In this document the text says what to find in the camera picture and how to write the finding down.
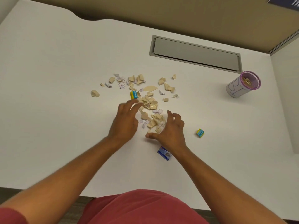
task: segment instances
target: dark blue sign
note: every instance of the dark blue sign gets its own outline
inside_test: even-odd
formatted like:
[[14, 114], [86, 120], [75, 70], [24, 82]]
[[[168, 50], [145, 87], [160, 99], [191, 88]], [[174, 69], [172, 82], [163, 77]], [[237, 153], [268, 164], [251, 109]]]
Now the dark blue sign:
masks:
[[269, 0], [268, 3], [299, 11], [299, 0]]

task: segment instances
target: cylindrical container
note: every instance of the cylindrical container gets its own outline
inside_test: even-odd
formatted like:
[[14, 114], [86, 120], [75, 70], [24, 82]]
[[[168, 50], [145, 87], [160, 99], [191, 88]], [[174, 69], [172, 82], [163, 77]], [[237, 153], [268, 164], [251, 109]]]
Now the cylindrical container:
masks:
[[255, 73], [243, 71], [238, 78], [227, 84], [226, 91], [230, 96], [237, 98], [252, 90], [257, 90], [260, 86], [261, 80]]

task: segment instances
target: red shirt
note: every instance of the red shirt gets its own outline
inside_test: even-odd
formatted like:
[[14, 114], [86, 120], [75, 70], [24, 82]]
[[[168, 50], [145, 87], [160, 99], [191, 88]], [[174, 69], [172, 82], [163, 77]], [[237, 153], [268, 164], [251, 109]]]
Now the red shirt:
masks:
[[[0, 208], [1, 224], [28, 224], [17, 211]], [[208, 222], [187, 204], [169, 194], [137, 189], [119, 195], [93, 199], [78, 224], [196, 223]]]

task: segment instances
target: small box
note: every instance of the small box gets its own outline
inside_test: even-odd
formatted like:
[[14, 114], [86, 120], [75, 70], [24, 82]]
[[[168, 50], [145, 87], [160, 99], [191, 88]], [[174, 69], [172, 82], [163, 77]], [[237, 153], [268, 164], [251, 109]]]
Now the small box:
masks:
[[161, 146], [158, 152], [164, 159], [169, 160], [172, 157], [172, 154], [168, 152], [163, 146]]
[[199, 129], [196, 134], [201, 138], [204, 135], [204, 131], [202, 129]]
[[136, 99], [138, 97], [136, 91], [131, 91], [130, 96], [131, 96], [131, 99]]

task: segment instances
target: purple rim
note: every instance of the purple rim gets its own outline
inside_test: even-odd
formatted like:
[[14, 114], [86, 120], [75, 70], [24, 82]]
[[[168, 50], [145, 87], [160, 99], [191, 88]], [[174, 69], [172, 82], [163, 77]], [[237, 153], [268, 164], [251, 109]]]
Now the purple rim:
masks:
[[[250, 73], [254, 74], [254, 75], [258, 78], [259, 83], [260, 83], [260, 85], [259, 85], [258, 87], [256, 87], [256, 88], [250, 88], [250, 87], [248, 87], [248, 86], [246, 86], [246, 85], [244, 84], [244, 82], [243, 82], [243, 80], [242, 80], [242, 75], [243, 75], [244, 73], [247, 73], [247, 72], [250, 72]], [[252, 72], [252, 71], [243, 71], [243, 72], [241, 73], [241, 75], [240, 75], [240, 81], [241, 81], [241, 83], [242, 83], [243, 86], [245, 86], [247, 89], [250, 89], [250, 90], [257, 90], [258, 88], [261, 87], [261, 80], [260, 80], [260, 77], [258, 77], [258, 76], [256, 75], [256, 73], [254, 73], [254, 72]]]

